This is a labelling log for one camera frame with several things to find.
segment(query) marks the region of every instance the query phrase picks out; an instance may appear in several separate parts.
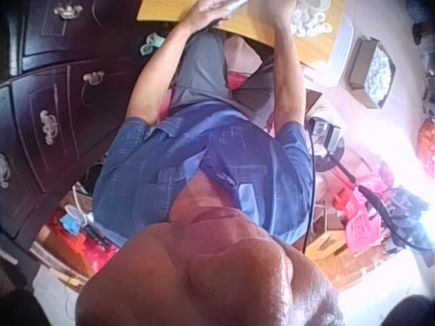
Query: wooden table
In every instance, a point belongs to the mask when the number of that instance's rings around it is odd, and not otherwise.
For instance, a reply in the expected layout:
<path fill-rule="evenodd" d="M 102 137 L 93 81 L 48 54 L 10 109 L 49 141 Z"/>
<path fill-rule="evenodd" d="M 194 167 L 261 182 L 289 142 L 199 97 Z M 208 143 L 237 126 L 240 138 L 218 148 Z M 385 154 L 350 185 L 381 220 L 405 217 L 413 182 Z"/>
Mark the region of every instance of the wooden table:
<path fill-rule="evenodd" d="M 137 19 L 140 21 L 179 21 L 192 7 L 195 0 L 143 0 Z M 307 66 L 321 72 L 329 61 L 334 42 L 340 29 L 345 0 L 332 0 L 331 8 L 326 12 L 326 22 L 333 27 L 331 34 L 297 39 L 299 59 Z M 273 46 L 275 36 L 272 27 L 265 23 L 261 8 L 250 3 L 220 29 L 236 33 L 260 43 Z"/>

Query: gray pants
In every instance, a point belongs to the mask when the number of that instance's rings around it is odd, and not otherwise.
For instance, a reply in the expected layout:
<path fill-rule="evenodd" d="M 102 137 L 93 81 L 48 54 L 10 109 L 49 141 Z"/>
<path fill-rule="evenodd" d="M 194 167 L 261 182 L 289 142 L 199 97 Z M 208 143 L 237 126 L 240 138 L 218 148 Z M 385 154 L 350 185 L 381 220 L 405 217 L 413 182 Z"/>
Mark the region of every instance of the gray pants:
<path fill-rule="evenodd" d="M 274 58 L 265 60 L 233 92 L 228 88 L 224 38 L 223 32 L 205 31 L 188 42 L 173 82 L 172 109 L 205 101 L 221 101 L 264 128 L 275 104 Z"/>

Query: hand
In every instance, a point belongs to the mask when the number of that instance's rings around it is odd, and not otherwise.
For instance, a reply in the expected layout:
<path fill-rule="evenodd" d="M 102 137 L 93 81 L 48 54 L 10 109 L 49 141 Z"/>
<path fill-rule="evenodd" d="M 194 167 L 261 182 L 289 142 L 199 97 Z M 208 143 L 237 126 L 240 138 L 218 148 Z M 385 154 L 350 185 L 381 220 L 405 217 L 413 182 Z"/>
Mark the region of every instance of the hand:
<path fill-rule="evenodd" d="M 180 25 L 193 34 L 216 20 L 229 19 L 231 12 L 226 9 L 226 4 L 225 0 L 198 0 Z"/>
<path fill-rule="evenodd" d="M 273 26 L 282 24 L 290 26 L 296 9 L 296 0 L 266 0 L 265 9 Z"/>

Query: man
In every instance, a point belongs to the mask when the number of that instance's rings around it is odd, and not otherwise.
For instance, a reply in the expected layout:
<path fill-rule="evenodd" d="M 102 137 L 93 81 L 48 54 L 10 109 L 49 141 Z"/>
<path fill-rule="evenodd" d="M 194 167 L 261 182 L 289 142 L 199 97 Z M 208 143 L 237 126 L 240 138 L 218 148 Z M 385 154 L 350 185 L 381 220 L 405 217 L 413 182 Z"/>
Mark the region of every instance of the man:
<path fill-rule="evenodd" d="M 222 34 L 203 31 L 229 18 L 222 0 L 196 3 L 139 76 L 94 198 L 123 247 L 82 291 L 79 325 L 341 325 L 328 281 L 287 245 L 305 233 L 313 182 L 296 2 L 257 4 L 275 58 L 241 89 L 228 89 Z M 276 139 L 259 128 L 272 112 Z"/>

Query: ornate metal handle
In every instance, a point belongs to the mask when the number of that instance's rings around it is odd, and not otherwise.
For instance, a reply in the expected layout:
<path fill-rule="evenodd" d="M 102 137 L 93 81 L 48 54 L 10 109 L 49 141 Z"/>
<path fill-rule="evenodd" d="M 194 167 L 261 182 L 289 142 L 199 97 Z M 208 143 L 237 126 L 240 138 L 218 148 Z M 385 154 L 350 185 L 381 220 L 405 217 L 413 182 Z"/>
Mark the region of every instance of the ornate metal handle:
<path fill-rule="evenodd" d="M 11 169 L 3 154 L 0 153 L 0 187 L 7 189 L 11 179 Z"/>
<path fill-rule="evenodd" d="M 104 77 L 104 71 L 94 71 L 93 73 L 87 73 L 83 76 L 83 80 L 88 82 L 91 86 L 101 84 Z"/>
<path fill-rule="evenodd" d="M 83 7 L 81 5 L 68 5 L 66 7 L 57 7 L 54 8 L 54 14 L 59 15 L 62 19 L 71 20 L 76 19 L 80 16 L 80 12 L 82 12 Z"/>
<path fill-rule="evenodd" d="M 42 131 L 44 134 L 46 134 L 46 144 L 51 146 L 53 145 L 54 139 L 58 134 L 56 117 L 54 115 L 48 115 L 46 110 L 41 111 L 39 117 L 41 118 L 41 122 L 43 124 Z"/>

